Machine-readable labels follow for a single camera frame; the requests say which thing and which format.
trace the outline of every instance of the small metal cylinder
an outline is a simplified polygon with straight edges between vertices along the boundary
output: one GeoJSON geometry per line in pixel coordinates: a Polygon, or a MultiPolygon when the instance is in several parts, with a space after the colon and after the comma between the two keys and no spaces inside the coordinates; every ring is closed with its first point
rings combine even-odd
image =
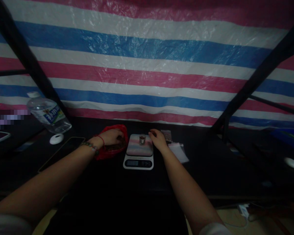
{"type": "Polygon", "coordinates": [[[146,141],[146,135],[144,135],[144,134],[140,134],[140,135],[139,135],[139,143],[140,143],[141,145],[143,145],[143,144],[145,143],[145,141],[146,141]]]}

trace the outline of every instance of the right arm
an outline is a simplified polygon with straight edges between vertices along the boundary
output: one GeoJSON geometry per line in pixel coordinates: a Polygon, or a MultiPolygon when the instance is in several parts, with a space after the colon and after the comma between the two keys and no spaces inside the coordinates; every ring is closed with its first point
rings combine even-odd
{"type": "Polygon", "coordinates": [[[169,149],[163,134],[156,129],[151,131],[156,136],[151,132],[149,136],[163,156],[174,194],[193,234],[199,234],[202,228],[210,223],[223,224],[207,196],[169,149]]]}

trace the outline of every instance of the red string bracelet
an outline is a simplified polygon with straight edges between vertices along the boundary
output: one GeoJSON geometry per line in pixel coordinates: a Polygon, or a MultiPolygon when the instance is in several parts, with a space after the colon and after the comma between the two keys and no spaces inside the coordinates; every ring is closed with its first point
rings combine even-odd
{"type": "Polygon", "coordinates": [[[99,137],[100,139],[102,139],[102,142],[104,143],[104,150],[106,150],[104,139],[100,135],[95,135],[95,137],[99,137]]]}

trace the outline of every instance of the blue container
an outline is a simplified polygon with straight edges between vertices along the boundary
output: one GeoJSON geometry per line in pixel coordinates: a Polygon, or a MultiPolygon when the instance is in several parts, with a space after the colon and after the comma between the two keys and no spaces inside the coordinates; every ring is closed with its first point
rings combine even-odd
{"type": "Polygon", "coordinates": [[[270,134],[294,147],[294,129],[276,129],[270,134]]]}

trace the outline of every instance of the striped tarp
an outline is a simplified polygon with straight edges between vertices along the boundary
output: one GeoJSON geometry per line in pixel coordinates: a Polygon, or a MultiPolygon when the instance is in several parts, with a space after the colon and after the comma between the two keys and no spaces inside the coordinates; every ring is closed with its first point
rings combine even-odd
{"type": "MultiPolygon", "coordinates": [[[[4,2],[72,115],[181,125],[213,125],[294,24],[287,0],[4,2]]],[[[21,68],[0,35],[0,70],[21,68]]],[[[25,109],[30,91],[29,76],[0,77],[0,109],[25,109]]],[[[294,107],[294,56],[254,95],[294,107]]],[[[294,115],[247,100],[230,125],[294,115]]]]}

